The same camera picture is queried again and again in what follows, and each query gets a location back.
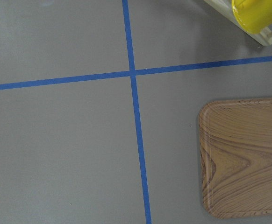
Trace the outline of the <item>wooden cutting board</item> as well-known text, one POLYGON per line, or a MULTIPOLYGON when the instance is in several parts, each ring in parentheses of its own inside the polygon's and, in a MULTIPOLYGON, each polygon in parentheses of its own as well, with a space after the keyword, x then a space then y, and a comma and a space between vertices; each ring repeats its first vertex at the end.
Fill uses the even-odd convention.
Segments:
POLYGON ((272 98, 209 102, 198 121, 205 210, 221 219, 272 215, 272 98))

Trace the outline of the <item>wooden drying rack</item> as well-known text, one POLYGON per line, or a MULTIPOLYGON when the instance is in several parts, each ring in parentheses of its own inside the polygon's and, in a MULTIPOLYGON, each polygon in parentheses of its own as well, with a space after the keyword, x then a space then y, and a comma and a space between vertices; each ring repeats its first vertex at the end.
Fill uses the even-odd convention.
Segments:
POLYGON ((272 45, 272 30, 269 27, 263 28, 259 33, 252 34, 248 31, 244 30, 241 25, 236 20, 233 10, 232 10, 232 1, 231 0, 204 0, 205 3, 210 5, 213 9, 223 15, 226 19, 231 21, 234 25, 236 25, 243 32, 248 34, 255 41, 260 43, 263 46, 272 45))

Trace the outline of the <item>yellow mug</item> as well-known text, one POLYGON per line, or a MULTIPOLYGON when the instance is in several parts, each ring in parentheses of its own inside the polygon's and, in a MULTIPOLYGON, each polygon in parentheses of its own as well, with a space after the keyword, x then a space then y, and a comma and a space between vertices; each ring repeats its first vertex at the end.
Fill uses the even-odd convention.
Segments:
POLYGON ((272 24, 272 0, 233 0, 233 15, 248 33, 257 34, 272 24))

